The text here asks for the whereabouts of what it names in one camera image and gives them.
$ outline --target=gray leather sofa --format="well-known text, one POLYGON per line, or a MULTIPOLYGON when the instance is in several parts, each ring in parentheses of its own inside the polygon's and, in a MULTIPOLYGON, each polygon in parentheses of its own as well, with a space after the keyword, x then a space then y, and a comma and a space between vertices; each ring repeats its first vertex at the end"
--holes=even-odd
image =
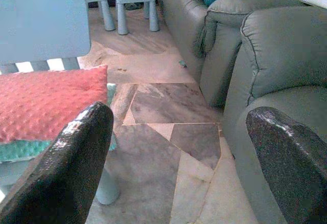
POLYGON ((244 19, 241 39, 223 131, 254 213, 259 223, 324 223, 309 220, 321 204, 326 215, 327 10, 255 11, 244 19), (258 107, 283 115, 262 113, 261 120, 269 124, 253 134, 249 112, 258 107), (279 128, 275 138, 264 135, 272 133, 272 124, 279 128))
POLYGON ((254 10, 303 6, 298 0, 159 0, 188 70, 211 106, 224 105, 241 44, 240 26, 254 10))

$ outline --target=marble floor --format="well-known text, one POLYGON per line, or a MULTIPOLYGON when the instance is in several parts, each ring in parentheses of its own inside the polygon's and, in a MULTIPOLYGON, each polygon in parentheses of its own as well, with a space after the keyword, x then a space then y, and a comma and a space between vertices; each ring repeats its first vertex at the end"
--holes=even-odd
POLYGON ((120 197, 96 199, 87 223, 257 223, 221 130, 222 110, 207 106, 160 16, 150 32, 142 10, 127 12, 130 33, 107 32, 89 11, 92 48, 82 68, 107 64, 117 83, 111 108, 117 149, 105 168, 120 197))

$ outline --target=sofa armrest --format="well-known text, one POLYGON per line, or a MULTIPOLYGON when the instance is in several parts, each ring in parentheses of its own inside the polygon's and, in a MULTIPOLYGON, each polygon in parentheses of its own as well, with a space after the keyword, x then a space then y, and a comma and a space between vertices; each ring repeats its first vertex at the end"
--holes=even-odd
POLYGON ((299 0, 216 0, 207 10, 205 20, 205 51, 209 52, 216 38, 217 23, 240 28, 249 13, 267 8, 304 6, 299 0))
POLYGON ((289 223, 321 223, 327 201, 327 145, 272 107, 251 110, 246 125, 269 187, 289 223))
POLYGON ((250 100, 286 88, 327 87, 327 11, 283 7, 243 21, 242 45, 252 68, 250 100))

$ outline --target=coral pillow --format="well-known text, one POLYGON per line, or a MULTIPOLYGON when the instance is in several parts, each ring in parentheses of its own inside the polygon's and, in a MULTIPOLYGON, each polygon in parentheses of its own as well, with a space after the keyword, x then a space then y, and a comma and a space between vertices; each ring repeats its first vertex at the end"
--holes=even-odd
POLYGON ((107 66, 0 75, 0 144, 53 140, 96 101, 107 101, 107 66))

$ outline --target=tile floor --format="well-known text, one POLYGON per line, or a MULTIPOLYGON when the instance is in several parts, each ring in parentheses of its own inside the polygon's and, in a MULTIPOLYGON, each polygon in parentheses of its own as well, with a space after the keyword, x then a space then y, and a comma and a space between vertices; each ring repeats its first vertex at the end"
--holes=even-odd
POLYGON ((162 18, 150 32, 142 10, 128 11, 126 36, 106 32, 97 9, 89 19, 92 48, 79 62, 107 64, 108 82, 118 84, 118 147, 105 167, 121 195, 109 206, 95 199, 87 223, 257 223, 223 138, 222 111, 207 106, 179 65, 162 18))

